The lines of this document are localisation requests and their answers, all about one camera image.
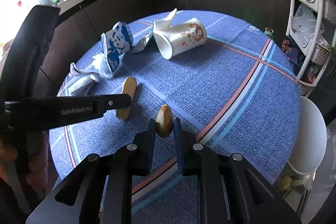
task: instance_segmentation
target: round table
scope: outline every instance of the round table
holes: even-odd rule
[[[134,43],[152,28],[152,15],[129,24]],[[114,79],[100,80],[89,95],[121,93],[128,76],[137,79],[129,118],[107,111],[103,118],[50,130],[50,145],[61,178],[90,153],[114,153],[147,129],[150,118],[168,104],[184,130],[217,153],[239,152],[271,183],[293,148],[299,121],[299,92],[281,49],[249,23],[215,12],[178,11],[173,25],[196,17],[206,27],[202,46],[165,60],[155,43],[140,53],[125,53]],[[78,62],[93,69],[95,44]],[[66,96],[62,88],[58,94]],[[178,174],[174,137],[156,136],[149,177],[133,178],[133,223],[196,223],[195,177]]]

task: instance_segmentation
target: plastic basket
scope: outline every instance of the plastic basket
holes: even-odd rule
[[[324,0],[324,18],[336,25],[336,5],[332,0]]]
[[[330,50],[326,46],[328,46],[328,42],[323,36],[320,36],[318,41],[316,41],[314,52],[310,58],[311,62],[320,66],[324,64],[330,54]]]
[[[306,82],[299,80],[298,87],[299,87],[300,95],[304,96],[310,89],[316,87],[316,85],[308,84]]]

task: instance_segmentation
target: potato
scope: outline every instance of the potato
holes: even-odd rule
[[[169,105],[163,105],[156,116],[155,129],[158,136],[167,138],[174,129],[174,116]]]

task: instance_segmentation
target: small cup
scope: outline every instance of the small cup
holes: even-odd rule
[[[206,29],[197,18],[163,30],[155,30],[153,34],[161,55],[167,60],[204,44],[207,39]]]

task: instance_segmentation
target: white stripe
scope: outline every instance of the white stripe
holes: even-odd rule
[[[57,138],[57,140],[53,143],[52,146],[50,146],[50,150],[53,150],[54,146],[58,143],[58,141],[63,138],[64,132]]]
[[[168,177],[174,174],[177,171],[177,164],[174,164],[171,168],[169,168],[166,172],[164,172],[161,176],[159,176],[156,180],[153,180],[146,187],[142,188],[140,191],[132,195],[132,203],[137,201],[139,198],[147,194],[149,191],[153,190],[155,187],[164,182]]]
[[[137,36],[139,36],[140,34],[144,33],[145,31],[148,31],[152,27],[153,27],[153,25],[150,25],[146,29],[143,29],[142,31],[137,32],[135,35],[133,35],[133,39],[136,38]]]
[[[217,19],[214,23],[212,23],[211,25],[209,25],[208,27],[206,27],[206,29],[212,27],[213,25],[215,25],[218,21],[222,20],[224,17],[227,17],[227,15],[221,17],[220,19]]]
[[[268,44],[268,47],[266,48],[266,51],[264,53],[264,56],[266,57],[269,50],[271,49],[273,42],[270,41]],[[231,107],[227,110],[227,112],[221,117],[221,119],[215,124],[215,126],[204,136],[204,138],[200,141],[202,144],[206,144],[208,140],[219,130],[219,128],[226,122],[226,120],[231,116],[231,114],[236,110],[240,102],[244,99],[245,95],[248,93],[249,89],[253,85],[253,82],[258,76],[258,73],[260,72],[263,64],[259,63],[257,66],[257,69],[253,73],[251,79],[248,81],[247,85],[244,87],[243,91],[240,93],[236,101],[231,105]]]

